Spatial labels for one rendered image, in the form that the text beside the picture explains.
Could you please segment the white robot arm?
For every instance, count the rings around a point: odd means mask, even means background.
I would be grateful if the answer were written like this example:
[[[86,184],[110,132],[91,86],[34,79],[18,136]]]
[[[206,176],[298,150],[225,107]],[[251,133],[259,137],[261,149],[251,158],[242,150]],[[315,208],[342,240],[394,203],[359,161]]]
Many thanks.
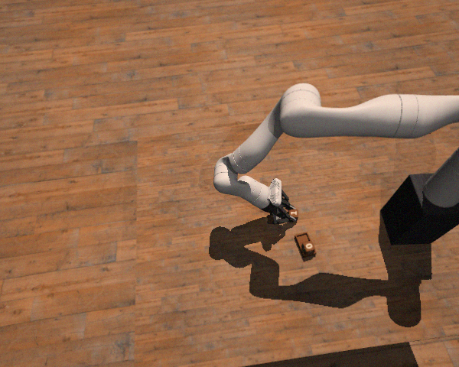
[[[280,110],[280,111],[279,111]],[[260,209],[282,201],[282,182],[269,187],[246,174],[271,151],[284,132],[296,138],[337,136],[420,138],[459,122],[459,96],[390,94],[349,108],[321,107],[317,89],[307,83],[285,91],[262,124],[231,154],[215,165],[213,185],[220,193],[240,196]],[[434,205],[459,203],[459,147],[423,186]]]

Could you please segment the brown rectangular tray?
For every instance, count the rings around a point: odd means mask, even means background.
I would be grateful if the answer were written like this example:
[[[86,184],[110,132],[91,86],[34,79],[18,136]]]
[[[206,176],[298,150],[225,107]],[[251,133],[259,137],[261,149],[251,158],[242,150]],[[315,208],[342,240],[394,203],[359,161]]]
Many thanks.
[[[295,235],[295,240],[296,240],[296,242],[298,243],[298,247],[299,247],[299,249],[300,249],[300,251],[301,251],[301,254],[302,254],[303,258],[312,256],[312,255],[316,255],[316,251],[315,251],[315,250],[314,250],[313,253],[305,255],[304,252],[303,252],[303,249],[302,249],[302,247],[301,247],[301,245],[302,245],[303,242],[308,242],[308,241],[311,240],[311,239],[310,239],[310,236],[308,235],[308,232],[303,232],[303,233],[301,233],[301,234]]]

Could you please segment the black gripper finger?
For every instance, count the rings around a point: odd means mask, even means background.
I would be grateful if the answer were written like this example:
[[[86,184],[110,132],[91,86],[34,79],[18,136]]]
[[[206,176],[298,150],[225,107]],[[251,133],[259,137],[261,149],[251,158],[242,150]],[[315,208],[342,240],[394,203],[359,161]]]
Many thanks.
[[[283,198],[284,197],[284,198]],[[285,194],[285,192],[282,190],[282,201],[281,203],[284,203],[284,206],[287,210],[289,209],[295,209],[294,206],[292,206],[289,202],[289,198],[288,196]]]
[[[286,222],[294,222],[294,221],[296,221],[296,218],[294,218],[293,216],[289,215],[287,213],[287,211],[282,208],[281,205],[279,205],[277,207],[278,207],[278,209],[280,211],[282,211],[282,213],[278,214],[277,216],[274,213],[272,214],[273,218],[274,218],[274,221],[272,221],[273,224],[283,224],[283,223],[286,223]],[[282,219],[279,218],[278,216],[281,217]]]

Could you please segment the small brown cube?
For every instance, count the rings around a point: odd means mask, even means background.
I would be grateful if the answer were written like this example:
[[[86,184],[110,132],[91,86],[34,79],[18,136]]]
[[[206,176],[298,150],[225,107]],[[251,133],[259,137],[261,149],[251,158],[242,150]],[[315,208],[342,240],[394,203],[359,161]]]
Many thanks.
[[[298,220],[298,209],[289,209],[288,214],[296,218]]]
[[[312,241],[304,242],[301,247],[305,255],[311,254],[315,250],[315,247]]]

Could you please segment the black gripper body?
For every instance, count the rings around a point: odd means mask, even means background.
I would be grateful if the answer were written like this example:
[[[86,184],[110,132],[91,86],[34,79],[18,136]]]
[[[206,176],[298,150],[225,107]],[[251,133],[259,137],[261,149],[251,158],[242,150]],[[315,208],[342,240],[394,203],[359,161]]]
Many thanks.
[[[282,208],[283,208],[284,203],[281,203],[280,205],[281,205]],[[282,213],[282,211],[280,211],[280,210],[278,209],[277,206],[272,205],[272,203],[270,203],[266,208],[263,208],[263,209],[261,209],[261,210],[263,210],[263,211],[265,211],[265,212],[267,212],[267,213],[270,213],[271,215],[274,213],[276,216],[277,216],[278,214],[281,214],[281,213]],[[272,215],[272,216],[273,216],[273,215]]]

